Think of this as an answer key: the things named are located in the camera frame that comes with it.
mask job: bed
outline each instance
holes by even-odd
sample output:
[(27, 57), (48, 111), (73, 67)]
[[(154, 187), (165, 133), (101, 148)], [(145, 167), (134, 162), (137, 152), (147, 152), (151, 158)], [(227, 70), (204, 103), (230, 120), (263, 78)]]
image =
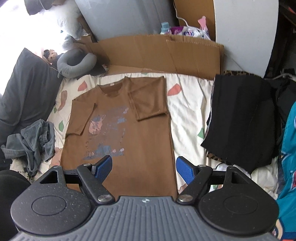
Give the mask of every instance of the bed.
[[(125, 76), (164, 76), (167, 80), (167, 100), (171, 115), (171, 133), (175, 158), (183, 156), (194, 165), (205, 164), (212, 168), (216, 168), (220, 164), (220, 162), (208, 158), (206, 150), (200, 146), (205, 136), (207, 129), (206, 121), (211, 109), (210, 98), (213, 81), (182, 74), (163, 73), (129, 73), (104, 77), (85, 75), (79, 80), (63, 79), (55, 106), (48, 117), (48, 121), (52, 122), (55, 128), (55, 156), (48, 162), (41, 163), (37, 175), (30, 178), (31, 182), (38, 179), (50, 167), (59, 164), (69, 124), (72, 100), (96, 85), (113, 83), (123, 79)], [(19, 159), (13, 160), (11, 169), (26, 176), (24, 164)], [(180, 193), (186, 187), (186, 184), (178, 173), (176, 175), (178, 192)], [(253, 171), (250, 176), (254, 182), (274, 199), (277, 198), (277, 158), (272, 160), (271, 165)]]

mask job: white board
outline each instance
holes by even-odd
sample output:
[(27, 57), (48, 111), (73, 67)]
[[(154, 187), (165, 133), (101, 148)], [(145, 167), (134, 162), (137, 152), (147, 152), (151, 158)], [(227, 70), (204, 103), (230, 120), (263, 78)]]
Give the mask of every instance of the white board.
[(263, 77), (274, 45), (279, 1), (214, 0), (214, 8), (216, 42), (225, 47), (224, 70)]

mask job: gray neck pillow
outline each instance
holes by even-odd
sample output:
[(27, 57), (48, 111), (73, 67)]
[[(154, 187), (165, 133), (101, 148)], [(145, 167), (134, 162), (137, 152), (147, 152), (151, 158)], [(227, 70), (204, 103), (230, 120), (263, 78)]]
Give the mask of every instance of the gray neck pillow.
[(58, 77), (61, 75), (66, 78), (76, 78), (91, 71), (96, 65), (96, 56), (88, 53), (80, 63), (74, 66), (68, 64), (75, 58), (79, 58), (83, 54), (81, 49), (71, 49), (59, 57), (57, 61)]

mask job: purple package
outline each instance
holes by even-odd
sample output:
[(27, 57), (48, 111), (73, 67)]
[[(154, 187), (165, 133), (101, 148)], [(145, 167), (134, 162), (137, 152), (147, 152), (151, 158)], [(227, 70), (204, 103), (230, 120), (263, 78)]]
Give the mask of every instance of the purple package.
[(170, 28), (173, 35), (177, 35), (182, 32), (183, 26), (175, 26)]

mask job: t-shirt sleeve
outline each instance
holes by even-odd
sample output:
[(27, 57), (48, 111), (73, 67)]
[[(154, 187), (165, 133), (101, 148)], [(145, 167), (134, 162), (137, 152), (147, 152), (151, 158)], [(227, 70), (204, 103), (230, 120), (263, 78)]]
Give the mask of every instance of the t-shirt sleeve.
[(94, 111), (94, 108), (95, 104), (73, 100), (66, 136), (69, 134), (81, 135), (86, 123)]
[(168, 112), (164, 77), (150, 80), (148, 84), (128, 93), (136, 120), (144, 120)]

